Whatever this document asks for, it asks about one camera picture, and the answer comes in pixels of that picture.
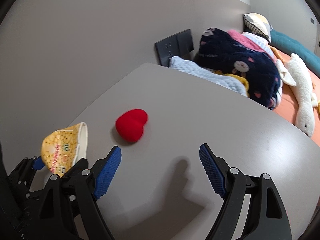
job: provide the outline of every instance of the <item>pink blanket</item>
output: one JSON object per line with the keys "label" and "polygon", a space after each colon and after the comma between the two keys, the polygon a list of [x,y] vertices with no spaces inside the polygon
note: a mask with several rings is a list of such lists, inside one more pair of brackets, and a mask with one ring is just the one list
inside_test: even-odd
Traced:
{"label": "pink blanket", "polygon": [[265,52],[267,53],[263,48],[261,48],[258,44],[247,38],[246,36],[243,36],[241,33],[237,32],[236,30],[230,30],[228,31],[228,34],[233,38],[235,41],[238,41],[248,49],[252,49],[258,52]]}

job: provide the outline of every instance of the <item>metal screw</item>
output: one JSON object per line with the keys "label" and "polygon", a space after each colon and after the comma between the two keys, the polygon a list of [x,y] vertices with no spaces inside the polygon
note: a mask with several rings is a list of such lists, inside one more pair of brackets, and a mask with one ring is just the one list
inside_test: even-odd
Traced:
{"label": "metal screw", "polygon": [[267,173],[263,173],[262,177],[263,177],[264,179],[270,179],[270,175],[267,174]]}
{"label": "metal screw", "polygon": [[231,168],[231,169],[230,169],[230,172],[231,172],[232,174],[238,174],[238,173],[239,173],[239,170],[238,170],[237,168]]}
{"label": "metal screw", "polygon": [[84,175],[84,176],[87,176],[87,175],[90,174],[90,170],[85,169],[85,170],[81,171],[81,174]]}
{"label": "metal screw", "polygon": [[76,199],[76,196],[75,196],[75,195],[71,195],[71,196],[69,197],[69,199],[70,199],[70,201],[74,201],[74,200]]}
{"label": "metal screw", "polygon": [[58,175],[57,174],[53,174],[51,175],[50,179],[51,180],[56,180],[58,178]]}

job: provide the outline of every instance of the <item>red heart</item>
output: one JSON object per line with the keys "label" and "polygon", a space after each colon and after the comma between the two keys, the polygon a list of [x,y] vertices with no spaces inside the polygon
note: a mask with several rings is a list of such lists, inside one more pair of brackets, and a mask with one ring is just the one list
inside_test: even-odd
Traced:
{"label": "red heart", "polygon": [[143,135],[143,126],[148,121],[148,115],[142,109],[133,109],[116,120],[116,130],[128,142],[137,142]]}

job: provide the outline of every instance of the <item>peach mattress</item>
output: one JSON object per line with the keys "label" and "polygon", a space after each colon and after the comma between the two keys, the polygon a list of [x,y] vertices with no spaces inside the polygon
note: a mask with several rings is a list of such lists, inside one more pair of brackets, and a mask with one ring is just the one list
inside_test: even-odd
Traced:
{"label": "peach mattress", "polygon": [[[290,56],[279,51],[285,62],[290,60]],[[320,99],[320,78],[313,74],[309,70],[312,82],[314,84],[314,93],[317,95],[317,98]],[[294,124],[297,116],[299,105],[298,102],[292,93],[290,87],[286,84],[283,85],[283,94],[280,105],[273,111],[279,114],[281,117]],[[320,117],[318,113],[318,108],[313,109],[315,113],[315,131],[312,136],[312,140],[320,146]]]}

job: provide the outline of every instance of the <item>black headboard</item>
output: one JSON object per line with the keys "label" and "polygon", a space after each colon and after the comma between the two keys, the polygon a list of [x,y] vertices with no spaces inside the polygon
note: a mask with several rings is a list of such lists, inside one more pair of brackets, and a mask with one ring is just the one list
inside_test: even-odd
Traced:
{"label": "black headboard", "polygon": [[194,50],[191,30],[172,35],[156,44],[159,64],[169,67],[169,60],[174,56],[184,57]]}

